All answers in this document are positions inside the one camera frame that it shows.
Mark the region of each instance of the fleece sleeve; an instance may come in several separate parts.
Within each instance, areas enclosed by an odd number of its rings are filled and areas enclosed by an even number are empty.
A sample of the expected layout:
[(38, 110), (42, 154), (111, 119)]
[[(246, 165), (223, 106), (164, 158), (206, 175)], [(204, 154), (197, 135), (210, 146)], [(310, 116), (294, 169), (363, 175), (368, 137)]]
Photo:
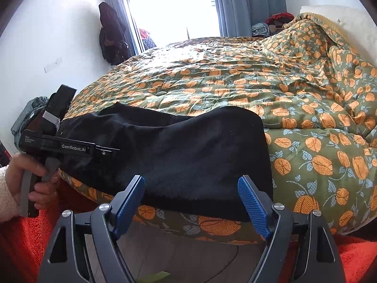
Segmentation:
[(18, 205), (5, 181), (7, 168), (8, 166), (0, 168), (0, 222), (5, 222), (18, 216)]

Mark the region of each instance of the white pillow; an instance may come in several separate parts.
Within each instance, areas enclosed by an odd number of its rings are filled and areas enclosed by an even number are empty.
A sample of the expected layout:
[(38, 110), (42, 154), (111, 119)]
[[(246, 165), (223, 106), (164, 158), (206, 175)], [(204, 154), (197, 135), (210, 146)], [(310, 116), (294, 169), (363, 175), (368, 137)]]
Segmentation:
[(303, 6), (301, 13), (315, 13), (338, 24), (361, 57), (377, 66), (377, 26), (369, 13), (338, 5)]

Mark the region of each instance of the finger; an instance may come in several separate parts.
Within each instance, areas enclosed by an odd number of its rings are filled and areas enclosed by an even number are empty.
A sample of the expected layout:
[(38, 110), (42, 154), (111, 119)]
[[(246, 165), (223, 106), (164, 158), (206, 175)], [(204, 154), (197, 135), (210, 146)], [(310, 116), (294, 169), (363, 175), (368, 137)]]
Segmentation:
[(37, 202), (39, 204), (45, 204), (54, 201), (57, 198), (57, 193), (54, 192), (51, 195), (42, 194), (40, 192), (31, 192), (29, 193), (29, 200)]
[(40, 204), (40, 203), (34, 203), (34, 207), (36, 209), (47, 209), (51, 206), (52, 202), (50, 203), (44, 203), (44, 204)]
[(13, 169), (13, 173), (18, 173), (20, 176), (22, 176), (22, 170), (29, 170), (39, 177), (42, 177), (47, 173), (47, 169), (28, 154), (16, 154), (12, 158), (9, 168)]
[(55, 186), (55, 188), (57, 188), (59, 186), (60, 180), (61, 180), (60, 176), (54, 176), (51, 179), (51, 183)]
[(52, 175), (52, 177), (59, 177), (60, 178), (60, 169), (55, 171), (55, 173)]
[(39, 182), (39, 183), (37, 183), (37, 184), (34, 185), (34, 190), (36, 192), (40, 192), (42, 194), (51, 195), (56, 190), (56, 183), (52, 183), (52, 182), (42, 183), (42, 182)]

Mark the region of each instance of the gray cloth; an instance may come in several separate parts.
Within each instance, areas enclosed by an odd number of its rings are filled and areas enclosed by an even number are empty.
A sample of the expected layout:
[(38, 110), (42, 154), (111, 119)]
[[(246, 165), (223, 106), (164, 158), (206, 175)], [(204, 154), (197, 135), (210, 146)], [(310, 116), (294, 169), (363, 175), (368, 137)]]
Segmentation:
[(270, 28), (266, 23), (257, 23), (252, 27), (253, 37), (269, 37), (271, 36)]
[(285, 0), (215, 0), (223, 37), (252, 36), (252, 26), (287, 11)]
[(48, 98), (43, 96), (30, 100), (22, 113), (18, 116), (14, 125), (11, 127), (11, 132), (14, 136), (14, 145), (18, 150), (20, 149), (18, 143), (20, 141), (21, 130), (23, 130), (23, 127), (30, 118), (38, 114), (46, 106), (47, 101)]

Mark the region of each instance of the cable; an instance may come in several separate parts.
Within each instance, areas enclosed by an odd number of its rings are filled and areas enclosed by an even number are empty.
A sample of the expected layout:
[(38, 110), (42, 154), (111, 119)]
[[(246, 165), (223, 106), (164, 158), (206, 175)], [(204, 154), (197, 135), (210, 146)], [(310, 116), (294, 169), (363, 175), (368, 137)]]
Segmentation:
[(237, 246), (236, 255), (229, 261), (229, 263), (223, 269), (221, 269), (218, 273), (216, 273), (214, 276), (210, 277), (207, 281), (204, 281), (203, 283), (208, 283), (210, 280), (212, 280), (213, 278), (216, 278), (220, 273), (222, 273), (225, 269), (227, 269), (230, 266), (230, 264), (233, 263), (233, 261), (236, 259), (238, 255), (238, 248), (239, 246)]

